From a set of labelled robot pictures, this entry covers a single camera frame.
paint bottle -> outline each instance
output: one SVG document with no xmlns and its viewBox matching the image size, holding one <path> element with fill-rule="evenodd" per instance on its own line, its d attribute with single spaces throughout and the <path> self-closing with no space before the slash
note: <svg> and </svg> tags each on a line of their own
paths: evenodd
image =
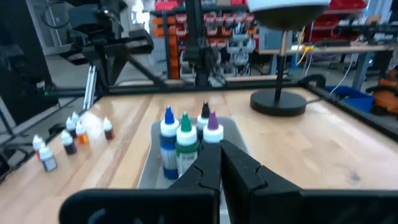
<svg viewBox="0 0 398 224">
<path fill-rule="evenodd" d="M 197 132 L 198 132 L 199 141 L 203 139 L 203 128 L 209 122 L 209 115 L 210 115 L 209 104 L 207 103 L 207 101 L 205 101 L 201 108 L 201 114 L 197 118 Z"/>
<path fill-rule="evenodd" d="M 73 123 L 75 124 L 75 126 L 76 126 L 77 122 L 80 121 L 80 117 L 75 111 L 72 113 L 71 119 L 72 119 Z"/>
<path fill-rule="evenodd" d="M 104 119 L 103 129 L 107 140 L 114 139 L 113 126 L 108 118 Z"/>
<path fill-rule="evenodd" d="M 86 128 L 83 126 L 83 124 L 79 121 L 76 124 L 76 135 L 77 135 L 77 141 L 79 144 L 87 144 L 88 143 L 88 135 L 86 132 Z"/>
<path fill-rule="evenodd" d="M 164 119 L 160 122 L 160 154 L 162 157 L 163 174 L 171 180 L 178 179 L 177 152 L 177 129 L 180 123 L 174 118 L 170 106 L 166 108 Z"/>
<path fill-rule="evenodd" d="M 73 155 L 77 152 L 75 142 L 73 141 L 73 138 L 69 134 L 68 131 L 66 131 L 66 130 L 62 131 L 61 140 L 62 140 L 63 147 L 65 148 L 65 152 L 68 155 Z"/>
<path fill-rule="evenodd" d="M 187 112 L 184 112 L 181 127 L 177 129 L 177 165 L 179 176 L 195 162 L 198 157 L 199 141 L 196 128 L 192 128 Z"/>
<path fill-rule="evenodd" d="M 66 122 L 67 131 L 73 139 L 76 138 L 76 124 L 72 121 L 71 117 L 68 117 Z"/>
<path fill-rule="evenodd" d="M 57 162 L 55 161 L 52 151 L 45 145 L 40 149 L 40 160 L 43 163 L 44 170 L 46 172 L 51 172 L 57 168 Z"/>
<path fill-rule="evenodd" d="M 35 134 L 35 136 L 33 137 L 32 146 L 33 146 L 33 150 L 35 151 L 36 157 L 39 161 L 41 161 L 39 150 L 43 144 L 45 145 L 44 140 L 42 138 L 40 138 L 37 134 Z"/>
<path fill-rule="evenodd" d="M 203 141 L 207 143 L 220 143 L 224 138 L 224 127 L 218 124 L 216 112 L 212 111 L 209 123 L 203 128 Z"/>
</svg>

lamp shade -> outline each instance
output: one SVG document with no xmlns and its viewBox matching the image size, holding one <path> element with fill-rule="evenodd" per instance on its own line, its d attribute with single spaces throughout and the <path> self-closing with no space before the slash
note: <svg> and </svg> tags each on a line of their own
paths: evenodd
<svg viewBox="0 0 398 224">
<path fill-rule="evenodd" d="M 328 9 L 330 0 L 247 0 L 260 24 L 275 30 L 301 29 Z"/>
</svg>

workbench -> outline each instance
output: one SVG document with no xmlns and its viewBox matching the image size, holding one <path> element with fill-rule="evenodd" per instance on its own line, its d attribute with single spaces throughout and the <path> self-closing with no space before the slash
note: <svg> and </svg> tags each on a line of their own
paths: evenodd
<svg viewBox="0 0 398 224">
<path fill-rule="evenodd" d="M 308 101 L 319 96 L 284 88 Z M 250 155 L 304 189 L 398 189 L 398 144 L 326 102 L 307 105 L 304 115 L 276 118 L 249 106 L 254 90 L 168 93 L 101 98 L 81 119 L 90 145 L 67 156 L 60 138 L 49 143 L 58 168 L 46 173 L 33 157 L 0 185 L 1 223 L 58 223 L 71 194 L 89 188 L 136 188 L 150 148 L 150 129 L 171 105 L 177 117 L 198 116 L 208 100 L 218 116 L 236 122 Z M 108 117 L 116 138 L 105 139 Z"/>
<path fill-rule="evenodd" d="M 336 53 L 359 53 L 358 56 L 358 68 L 355 71 L 352 88 L 361 91 L 362 84 L 365 81 L 366 72 L 369 68 L 369 61 L 371 59 L 371 52 L 394 50 L 393 46 L 388 45 L 352 45 L 349 47 L 315 47 L 311 52 L 307 52 L 307 55 L 311 54 L 336 54 Z M 266 49 L 259 50 L 261 55 L 277 55 L 279 49 Z M 287 55 L 302 54 L 303 49 L 286 51 Z M 276 72 L 276 66 L 273 67 L 271 73 Z"/>
</svg>

green paint bottle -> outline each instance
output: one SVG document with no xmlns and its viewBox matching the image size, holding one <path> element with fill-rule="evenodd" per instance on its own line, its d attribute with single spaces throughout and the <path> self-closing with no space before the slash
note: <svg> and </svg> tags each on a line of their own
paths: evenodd
<svg viewBox="0 0 398 224">
<path fill-rule="evenodd" d="M 198 157 L 199 141 L 196 128 L 192 128 L 187 112 L 182 115 L 181 126 L 177 129 L 178 175 L 181 176 Z"/>
</svg>

gray tray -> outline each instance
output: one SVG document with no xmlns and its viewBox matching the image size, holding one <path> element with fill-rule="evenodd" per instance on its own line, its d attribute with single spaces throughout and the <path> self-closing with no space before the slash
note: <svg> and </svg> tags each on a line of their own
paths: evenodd
<svg viewBox="0 0 398 224">
<path fill-rule="evenodd" d="M 192 124 L 196 124 L 196 119 L 191 118 Z M 243 141 L 242 135 L 235 122 L 231 118 L 218 117 L 218 122 L 224 126 L 224 139 L 229 140 L 244 152 L 249 153 Z M 152 136 L 151 145 L 147 159 L 144 164 L 138 188 L 139 189 L 166 189 L 173 184 L 172 180 L 163 176 L 162 160 L 160 158 L 160 121 L 152 125 L 150 134 Z M 220 223 L 229 222 L 228 210 L 226 208 L 224 192 L 221 191 Z"/>
</svg>

